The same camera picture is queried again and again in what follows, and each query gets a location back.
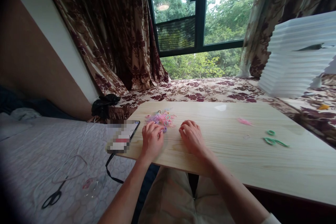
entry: white bedsheet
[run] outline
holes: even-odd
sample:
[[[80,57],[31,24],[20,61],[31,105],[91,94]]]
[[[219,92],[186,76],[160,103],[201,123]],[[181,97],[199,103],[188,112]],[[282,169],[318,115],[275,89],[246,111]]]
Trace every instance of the white bedsheet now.
[[[87,202],[82,196],[82,185],[88,178],[106,174],[105,163],[109,157],[105,152],[106,125],[47,117],[29,120],[29,123],[33,124],[32,128],[0,142],[5,182],[14,196],[15,205],[19,206],[17,210],[32,223],[97,223],[121,186],[106,176],[105,185],[97,197]],[[89,163],[88,169],[79,177],[66,181],[59,201],[42,210],[44,201],[60,186],[60,183],[51,182],[51,176],[36,190],[38,204],[34,213],[34,189],[62,166],[92,125],[78,148],[78,154]],[[69,172],[72,162],[75,163]],[[111,175],[125,180],[134,162],[115,156],[109,165]],[[79,174],[84,167],[84,162],[75,158],[64,166],[56,180]]]

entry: curtain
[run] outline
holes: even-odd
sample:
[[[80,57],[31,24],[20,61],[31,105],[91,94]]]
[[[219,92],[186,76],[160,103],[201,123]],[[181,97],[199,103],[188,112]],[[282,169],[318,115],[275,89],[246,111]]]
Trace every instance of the curtain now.
[[[334,11],[336,0],[254,0],[238,77],[260,78],[270,52],[267,51],[275,25],[290,19]]]
[[[53,0],[104,95],[170,82],[147,0]]]

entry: lap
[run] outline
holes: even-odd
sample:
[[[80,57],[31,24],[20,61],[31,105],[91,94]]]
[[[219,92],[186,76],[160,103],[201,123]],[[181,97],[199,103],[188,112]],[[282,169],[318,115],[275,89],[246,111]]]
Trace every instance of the lap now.
[[[200,176],[194,199],[186,172],[161,167],[138,223],[234,222],[209,178]]]

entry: smartphone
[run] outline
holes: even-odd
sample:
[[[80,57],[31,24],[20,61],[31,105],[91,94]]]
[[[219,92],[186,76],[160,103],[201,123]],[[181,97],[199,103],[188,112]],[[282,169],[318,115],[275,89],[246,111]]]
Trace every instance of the smartphone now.
[[[109,124],[107,128],[106,151],[112,153],[125,153],[130,146],[140,121],[128,120],[121,124]]]

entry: pleated lampshade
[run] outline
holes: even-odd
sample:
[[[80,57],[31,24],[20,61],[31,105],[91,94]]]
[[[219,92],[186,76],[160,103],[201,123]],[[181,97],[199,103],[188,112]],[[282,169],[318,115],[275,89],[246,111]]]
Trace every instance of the pleated lampshade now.
[[[302,96],[336,55],[336,12],[276,25],[267,51],[260,89],[272,97]]]

